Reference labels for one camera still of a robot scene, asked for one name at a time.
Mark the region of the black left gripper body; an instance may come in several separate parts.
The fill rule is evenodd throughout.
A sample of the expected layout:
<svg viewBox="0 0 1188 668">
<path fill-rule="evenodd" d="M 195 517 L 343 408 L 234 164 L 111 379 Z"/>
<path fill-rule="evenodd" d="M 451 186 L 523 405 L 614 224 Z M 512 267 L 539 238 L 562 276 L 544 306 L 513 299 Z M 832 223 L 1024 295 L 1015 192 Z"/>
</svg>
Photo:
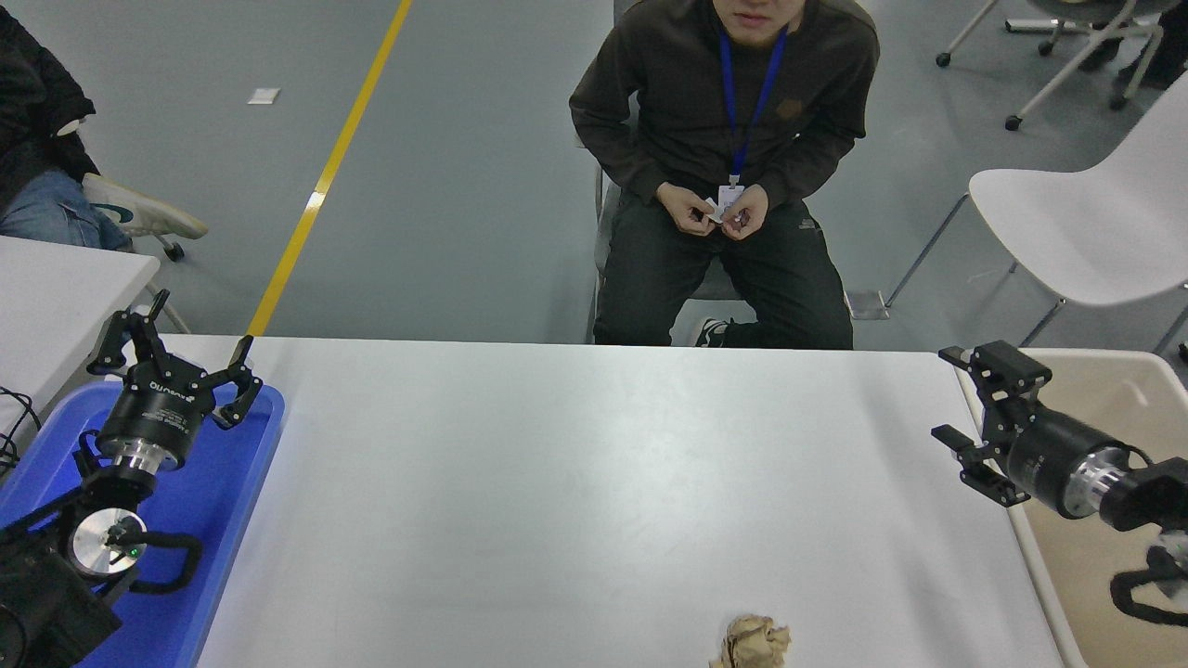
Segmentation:
<svg viewBox="0 0 1188 668">
<path fill-rule="evenodd" d="M 157 445 L 168 461 L 184 462 L 197 431 L 213 412 L 211 389 L 194 390 L 197 378 L 181 371 L 162 378 L 148 365 L 135 365 L 124 378 L 124 390 L 97 433 L 97 449 L 114 459 L 120 445 Z"/>
</svg>

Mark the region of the person's left hand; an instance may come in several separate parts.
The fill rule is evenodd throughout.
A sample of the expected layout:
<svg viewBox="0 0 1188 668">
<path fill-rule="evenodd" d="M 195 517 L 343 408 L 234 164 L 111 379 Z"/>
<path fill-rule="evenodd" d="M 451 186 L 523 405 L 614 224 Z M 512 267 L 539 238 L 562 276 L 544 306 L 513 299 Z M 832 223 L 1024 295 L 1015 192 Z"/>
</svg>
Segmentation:
<svg viewBox="0 0 1188 668">
<path fill-rule="evenodd" d="M 721 231 L 729 240 L 742 241 L 760 231 L 767 220 L 767 190 L 762 185 L 734 187 L 727 195 L 729 207 L 721 216 Z"/>
</svg>

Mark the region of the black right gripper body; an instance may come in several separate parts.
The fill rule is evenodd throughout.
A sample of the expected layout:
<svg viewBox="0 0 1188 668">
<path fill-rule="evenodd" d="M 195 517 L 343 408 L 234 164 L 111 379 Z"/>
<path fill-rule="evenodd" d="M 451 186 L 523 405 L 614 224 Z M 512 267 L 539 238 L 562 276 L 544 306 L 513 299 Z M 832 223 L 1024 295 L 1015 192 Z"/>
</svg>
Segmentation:
<svg viewBox="0 0 1188 668">
<path fill-rule="evenodd" d="M 1062 516 L 1091 516 L 1099 508 L 1091 500 L 1099 450 L 1116 448 L 1116 439 L 1094 427 L 1037 407 L 1023 424 L 1006 460 L 1006 475 L 1015 486 Z"/>
</svg>

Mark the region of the person's right hand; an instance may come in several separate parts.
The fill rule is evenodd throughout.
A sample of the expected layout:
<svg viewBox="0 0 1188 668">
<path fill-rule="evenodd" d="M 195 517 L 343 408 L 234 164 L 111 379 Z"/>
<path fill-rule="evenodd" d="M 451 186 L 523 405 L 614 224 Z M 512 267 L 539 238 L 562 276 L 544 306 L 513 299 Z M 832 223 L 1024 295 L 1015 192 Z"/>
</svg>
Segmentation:
<svg viewBox="0 0 1188 668">
<path fill-rule="evenodd" d="M 657 187 L 655 198 L 665 207 L 680 232 L 691 237 L 709 237 L 716 223 L 709 216 L 716 207 L 682 185 L 663 182 Z"/>
</svg>

